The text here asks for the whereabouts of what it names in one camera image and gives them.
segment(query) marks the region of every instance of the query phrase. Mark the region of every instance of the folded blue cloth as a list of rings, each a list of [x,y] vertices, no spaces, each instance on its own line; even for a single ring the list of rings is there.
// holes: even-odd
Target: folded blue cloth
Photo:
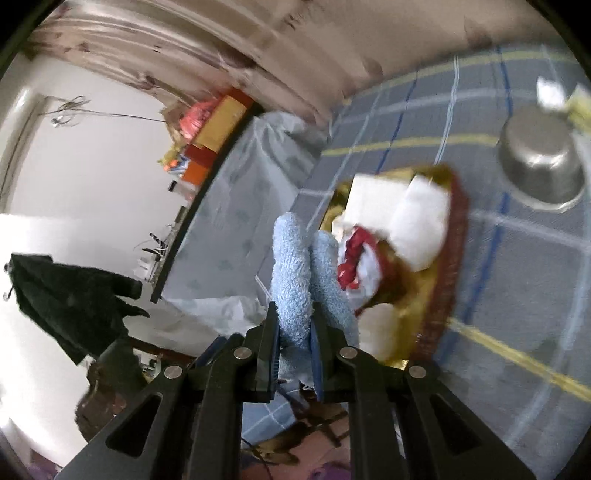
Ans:
[[[355,315],[336,280],[337,251],[337,241],[327,232],[315,232],[309,244],[293,213],[275,222],[271,297],[279,315],[280,378],[314,384],[310,355],[313,301],[321,304],[329,325],[343,330],[349,345],[359,346]]]

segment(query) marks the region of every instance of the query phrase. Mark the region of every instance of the black jacket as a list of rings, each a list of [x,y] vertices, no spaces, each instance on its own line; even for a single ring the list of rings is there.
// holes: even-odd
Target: black jacket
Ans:
[[[139,280],[98,268],[56,264],[46,255],[12,254],[7,266],[21,311],[51,335],[75,364],[98,358],[127,335],[125,316],[149,314],[116,295],[137,300]]]

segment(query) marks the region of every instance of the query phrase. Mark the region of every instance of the silver rivet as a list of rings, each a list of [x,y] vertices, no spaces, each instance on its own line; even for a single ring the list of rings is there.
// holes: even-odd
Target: silver rivet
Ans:
[[[236,350],[234,350],[234,356],[239,360],[244,360],[252,355],[252,350],[250,350],[247,346],[239,346]]]
[[[413,365],[408,369],[408,373],[413,378],[425,378],[427,371],[420,365]]]
[[[357,349],[352,346],[344,346],[339,350],[339,355],[343,358],[351,360],[357,356]]]
[[[178,365],[170,365],[170,367],[166,367],[166,370],[164,370],[164,376],[170,380],[180,377],[182,373],[183,369]]]

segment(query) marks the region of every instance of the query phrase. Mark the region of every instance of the metal bowl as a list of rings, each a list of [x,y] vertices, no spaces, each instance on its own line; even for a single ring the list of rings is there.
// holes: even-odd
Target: metal bowl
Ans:
[[[507,120],[499,159],[515,197],[533,208],[563,212],[583,194],[583,166],[569,125],[537,106],[524,107]]]

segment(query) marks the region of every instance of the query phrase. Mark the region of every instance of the brown curtain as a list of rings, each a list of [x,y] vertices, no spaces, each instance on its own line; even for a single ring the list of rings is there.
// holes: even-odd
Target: brown curtain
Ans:
[[[30,48],[169,105],[230,85],[324,125],[353,92],[450,53],[556,38],[525,0],[68,0]]]

